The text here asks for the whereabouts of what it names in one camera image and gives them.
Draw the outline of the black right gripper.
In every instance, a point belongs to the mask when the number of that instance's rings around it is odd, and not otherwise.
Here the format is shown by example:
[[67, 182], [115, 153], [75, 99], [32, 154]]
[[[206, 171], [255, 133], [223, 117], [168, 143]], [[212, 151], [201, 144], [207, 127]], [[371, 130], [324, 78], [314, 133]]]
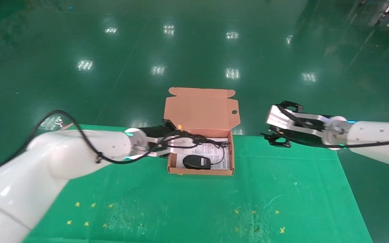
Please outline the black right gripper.
[[[293, 111], [289, 111], [287, 108], [294, 108]], [[293, 103], [291, 101], [282, 101], [279, 103], [279, 110], [283, 114], [291, 114], [291, 113], [301, 113], [303, 111], [303, 107], [298, 103]], [[286, 135], [282, 133], [272, 133], [272, 134], [266, 134], [261, 133], [261, 136], [264, 137], [264, 140], [267, 140], [270, 145], [274, 147], [281, 147], [281, 148], [290, 148], [291, 143], [290, 140], [287, 139]], [[295, 140], [295, 143], [301, 144], [301, 145], [307, 145], [307, 146], [321, 146], [324, 145], [321, 137], [318, 137], [313, 134], [292, 134], [291, 137]]]

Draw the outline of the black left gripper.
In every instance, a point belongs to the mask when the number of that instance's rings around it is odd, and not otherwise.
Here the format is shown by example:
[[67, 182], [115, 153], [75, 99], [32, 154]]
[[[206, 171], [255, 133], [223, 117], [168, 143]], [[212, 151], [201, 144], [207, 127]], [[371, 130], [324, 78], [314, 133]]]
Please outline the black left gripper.
[[165, 136], [175, 136], [181, 134], [182, 131], [178, 129], [171, 120], [164, 119], [162, 120], [163, 126], [154, 126], [146, 127], [145, 134], [147, 137], [165, 137]]

